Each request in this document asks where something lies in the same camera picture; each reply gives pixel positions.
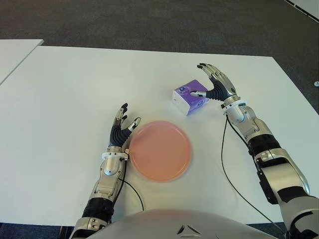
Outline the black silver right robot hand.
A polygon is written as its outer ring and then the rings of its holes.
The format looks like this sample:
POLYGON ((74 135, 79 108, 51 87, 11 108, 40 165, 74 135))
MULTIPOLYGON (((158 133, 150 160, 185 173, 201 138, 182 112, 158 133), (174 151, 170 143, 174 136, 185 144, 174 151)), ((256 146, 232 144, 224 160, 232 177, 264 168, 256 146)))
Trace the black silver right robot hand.
POLYGON ((191 91, 190 94, 192 96, 225 101, 227 98, 237 95, 234 85, 217 67, 211 64, 200 63, 197 65, 197 68, 208 75, 213 84, 213 89, 210 91, 191 91))

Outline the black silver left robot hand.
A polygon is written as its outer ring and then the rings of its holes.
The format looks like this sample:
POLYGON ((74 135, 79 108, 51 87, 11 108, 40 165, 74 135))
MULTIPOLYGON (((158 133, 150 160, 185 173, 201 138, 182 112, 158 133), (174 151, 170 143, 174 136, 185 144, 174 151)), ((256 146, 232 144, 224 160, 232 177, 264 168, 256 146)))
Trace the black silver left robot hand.
POLYGON ((110 132, 109 147, 117 146, 122 147, 132 132, 138 127, 141 122, 141 118, 137 117, 126 128, 122 129, 122 123, 127 118, 125 113, 128 110, 128 103, 124 103, 115 115, 113 125, 110 132))

